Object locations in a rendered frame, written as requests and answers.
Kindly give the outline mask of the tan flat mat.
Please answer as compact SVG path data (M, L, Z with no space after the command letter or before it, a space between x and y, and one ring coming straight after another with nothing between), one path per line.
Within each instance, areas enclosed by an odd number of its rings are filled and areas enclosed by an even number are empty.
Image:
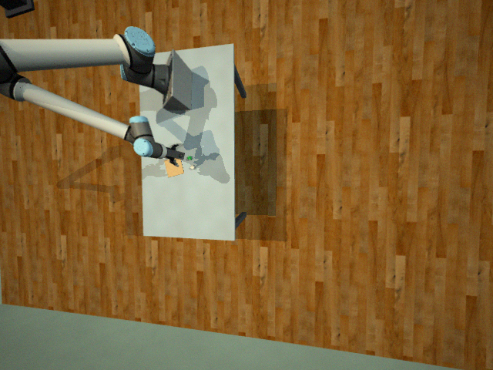
M174 177L176 175L180 175L180 174L184 173L181 160L177 159L177 158L175 158L174 160L176 160L179 167L174 166L173 164L169 163L169 160L164 160L168 177Z

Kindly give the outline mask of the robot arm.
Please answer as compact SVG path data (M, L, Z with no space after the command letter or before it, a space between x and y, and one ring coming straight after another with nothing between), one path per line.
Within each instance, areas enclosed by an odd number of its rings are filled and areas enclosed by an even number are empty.
M131 126L126 125L35 86L17 73L121 64L123 80L166 95L169 88L169 66L153 64L155 50L152 38L142 29L133 26L126 28L125 34L115 34L113 39L0 39L0 93L129 141L140 156L155 160L169 156L183 160L185 153L166 149L163 144L155 143L146 117L131 117Z

